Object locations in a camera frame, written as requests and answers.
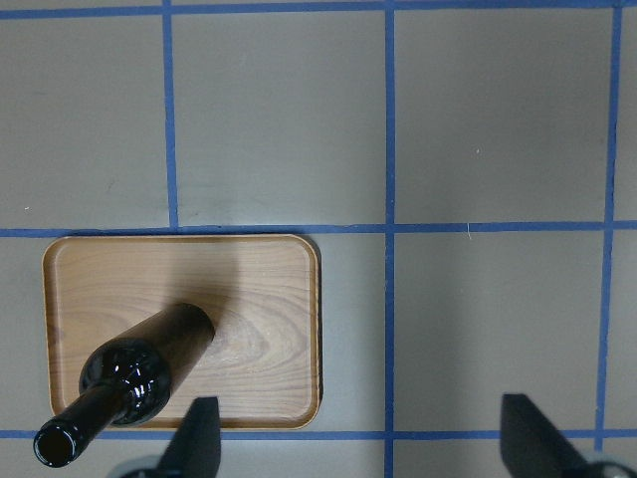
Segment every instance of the bottle body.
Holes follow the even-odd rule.
[[[178,304],[97,348],[82,370],[80,397],[36,435],[38,459],[64,466],[109,424],[134,425],[155,416],[213,337],[201,309]]]

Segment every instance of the wood grain surface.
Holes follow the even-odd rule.
[[[292,235],[68,237],[43,257],[51,403],[79,394],[99,345],[175,302],[216,336],[143,428],[176,428],[197,396],[219,397],[224,428],[298,428],[320,401],[319,258]]]

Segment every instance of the dark bottle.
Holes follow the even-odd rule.
[[[178,304],[103,344],[82,369],[80,397],[36,434],[38,459],[65,466],[109,424],[134,425],[155,416],[214,335],[201,309]]]

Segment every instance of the rectangular tray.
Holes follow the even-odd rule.
[[[165,408],[138,427],[178,427],[197,396],[219,397],[224,428],[299,428],[316,415],[319,258],[305,239],[66,237],[45,252],[43,273],[54,413],[78,397],[93,350],[187,302],[212,319],[215,339]]]

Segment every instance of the bottle opening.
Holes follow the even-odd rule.
[[[58,425],[40,430],[33,442],[33,448],[38,459],[53,468],[68,465],[76,455],[75,441]]]

